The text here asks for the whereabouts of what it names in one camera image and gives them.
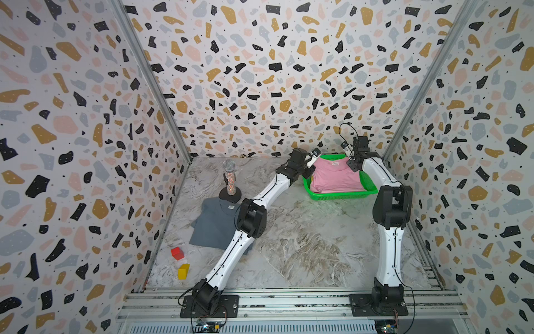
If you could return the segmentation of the green plastic basket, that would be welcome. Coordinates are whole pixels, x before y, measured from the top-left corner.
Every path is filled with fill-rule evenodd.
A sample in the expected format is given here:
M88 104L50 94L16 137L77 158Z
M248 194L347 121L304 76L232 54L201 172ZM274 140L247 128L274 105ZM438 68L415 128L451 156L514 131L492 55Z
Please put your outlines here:
M344 154L324 154L321 157L326 160L338 160L346 156ZM365 198L369 195L378 193L378 189L376 188L376 186L374 185L370 177L363 171L360 171L360 179L361 179L363 187L365 188L365 191L361 191L361 192L324 193L324 194L314 193L310 190L311 179L312 177L310 177L309 179L304 179L303 184L304 184L306 192L309 194L312 200L340 200L340 199Z

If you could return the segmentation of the pink t-shirt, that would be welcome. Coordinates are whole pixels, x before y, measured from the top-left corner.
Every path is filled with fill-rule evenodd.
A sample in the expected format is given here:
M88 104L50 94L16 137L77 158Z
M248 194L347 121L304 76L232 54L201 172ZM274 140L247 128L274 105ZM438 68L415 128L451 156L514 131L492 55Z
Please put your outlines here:
M326 160L322 157L314 164L310 190L314 193L346 193L365 191L360 179L360 171L348 166L348 158Z

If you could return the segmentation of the grey t-shirt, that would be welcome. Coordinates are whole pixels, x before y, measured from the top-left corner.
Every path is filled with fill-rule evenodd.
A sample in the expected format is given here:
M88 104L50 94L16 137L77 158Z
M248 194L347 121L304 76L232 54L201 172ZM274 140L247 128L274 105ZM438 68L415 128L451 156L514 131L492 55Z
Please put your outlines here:
M240 205L220 198L207 198L202 202L201 214L192 223L193 246L225 250L236 231L235 220Z

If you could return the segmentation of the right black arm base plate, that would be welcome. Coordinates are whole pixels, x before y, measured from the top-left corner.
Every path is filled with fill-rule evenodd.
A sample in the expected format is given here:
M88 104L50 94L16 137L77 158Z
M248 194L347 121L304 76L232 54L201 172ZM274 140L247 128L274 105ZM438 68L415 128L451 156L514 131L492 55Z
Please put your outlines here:
M350 294L348 297L353 317L409 315L403 296L397 293L384 296L379 293Z

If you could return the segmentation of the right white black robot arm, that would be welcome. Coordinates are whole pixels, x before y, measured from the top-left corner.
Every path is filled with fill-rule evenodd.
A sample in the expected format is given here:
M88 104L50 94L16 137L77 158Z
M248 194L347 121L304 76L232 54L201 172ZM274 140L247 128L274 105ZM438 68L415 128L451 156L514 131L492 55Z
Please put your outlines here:
M378 189L372 216L378 225L379 263L366 307L377 315L406 316L407 285L401 279L401 246L411 216L413 190L388 171L379 154L369 148L367 137L355 136L345 153L351 170L367 174Z

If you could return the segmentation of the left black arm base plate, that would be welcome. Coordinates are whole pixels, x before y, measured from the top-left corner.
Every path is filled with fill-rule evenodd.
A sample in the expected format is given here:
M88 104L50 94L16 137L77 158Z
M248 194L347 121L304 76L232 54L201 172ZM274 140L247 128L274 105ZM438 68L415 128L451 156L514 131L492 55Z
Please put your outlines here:
M239 311L239 295L215 296L210 301L202 301L199 296L186 296L182 302L180 318L236 318Z

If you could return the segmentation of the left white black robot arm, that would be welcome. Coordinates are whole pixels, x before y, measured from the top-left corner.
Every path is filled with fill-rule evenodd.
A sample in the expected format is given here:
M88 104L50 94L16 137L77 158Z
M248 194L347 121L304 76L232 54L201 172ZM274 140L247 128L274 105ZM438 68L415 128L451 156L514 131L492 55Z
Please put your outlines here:
M233 269L253 242L263 235L268 209L299 177L308 178L313 174L314 163L320 156L318 148L311 152L293 149L289 160L276 169L270 183L254 198L243 199L233 220L236 232L232 241L215 267L192 288L193 314L209 316L216 313Z

